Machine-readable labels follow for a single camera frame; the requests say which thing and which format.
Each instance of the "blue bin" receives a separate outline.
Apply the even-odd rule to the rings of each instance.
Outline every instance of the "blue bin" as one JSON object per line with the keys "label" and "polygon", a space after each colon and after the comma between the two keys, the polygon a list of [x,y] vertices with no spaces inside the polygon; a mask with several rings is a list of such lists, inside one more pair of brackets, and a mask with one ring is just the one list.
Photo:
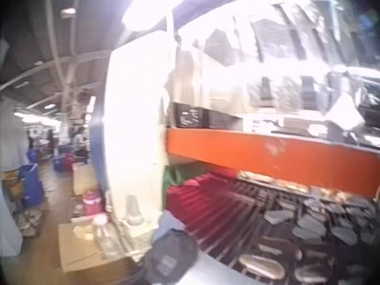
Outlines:
{"label": "blue bin", "polygon": [[19,168],[21,183],[23,183],[23,206],[34,207],[43,200],[43,187],[38,177],[38,164],[27,164]]}
{"label": "blue bin", "polygon": [[63,157],[62,156],[55,156],[53,158],[53,168],[55,171],[64,171],[64,166],[63,166]]}
{"label": "blue bin", "polygon": [[26,153],[29,163],[37,163],[37,151],[36,150],[28,150]]}

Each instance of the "cardboard sheet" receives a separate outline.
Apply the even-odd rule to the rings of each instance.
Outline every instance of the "cardboard sheet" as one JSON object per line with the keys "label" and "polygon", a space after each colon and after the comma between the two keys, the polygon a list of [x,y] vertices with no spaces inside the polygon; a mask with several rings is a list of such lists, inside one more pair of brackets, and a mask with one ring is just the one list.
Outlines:
{"label": "cardboard sheet", "polygon": [[91,164],[74,163],[72,175],[75,195],[82,195],[85,191],[99,189],[95,170]]}
{"label": "cardboard sheet", "polygon": [[73,224],[58,226],[59,254],[64,272],[88,269],[104,265],[107,259],[95,241],[82,240],[73,233]]}

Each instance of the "concrete floor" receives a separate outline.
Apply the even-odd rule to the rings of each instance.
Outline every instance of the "concrete floor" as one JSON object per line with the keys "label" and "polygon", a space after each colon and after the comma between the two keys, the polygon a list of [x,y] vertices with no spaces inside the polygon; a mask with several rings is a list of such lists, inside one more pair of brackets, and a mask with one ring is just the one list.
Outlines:
{"label": "concrete floor", "polygon": [[35,239],[24,239],[19,256],[1,259],[9,285],[67,284],[59,259],[58,225],[69,222],[72,175],[55,172],[51,161],[39,172],[45,190],[42,231]]}

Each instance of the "pink container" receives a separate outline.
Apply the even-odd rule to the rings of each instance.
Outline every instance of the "pink container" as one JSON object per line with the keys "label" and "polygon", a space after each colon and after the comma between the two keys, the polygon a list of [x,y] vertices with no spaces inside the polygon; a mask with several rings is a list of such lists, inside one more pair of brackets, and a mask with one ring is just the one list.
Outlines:
{"label": "pink container", "polygon": [[83,210],[86,216],[103,212],[102,198],[98,191],[86,191],[82,196]]}

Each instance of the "worker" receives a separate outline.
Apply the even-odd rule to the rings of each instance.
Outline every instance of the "worker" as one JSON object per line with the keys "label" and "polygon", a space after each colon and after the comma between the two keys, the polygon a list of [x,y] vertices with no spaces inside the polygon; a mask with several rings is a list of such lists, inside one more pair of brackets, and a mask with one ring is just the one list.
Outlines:
{"label": "worker", "polygon": [[49,149],[50,149],[50,153],[52,155],[54,155],[54,135],[53,135],[53,130],[52,129],[49,129],[47,131],[47,140],[49,141]]}
{"label": "worker", "polygon": [[75,151],[75,156],[83,157],[85,158],[85,162],[87,162],[88,151],[87,151],[86,142],[84,141],[83,133],[84,133],[84,128],[81,126],[78,128],[77,134],[74,137],[74,151]]}
{"label": "worker", "polygon": [[29,150],[32,150],[33,149],[33,139],[32,137],[30,136],[30,131],[27,129],[26,130],[26,133],[28,135],[28,144],[29,144]]}

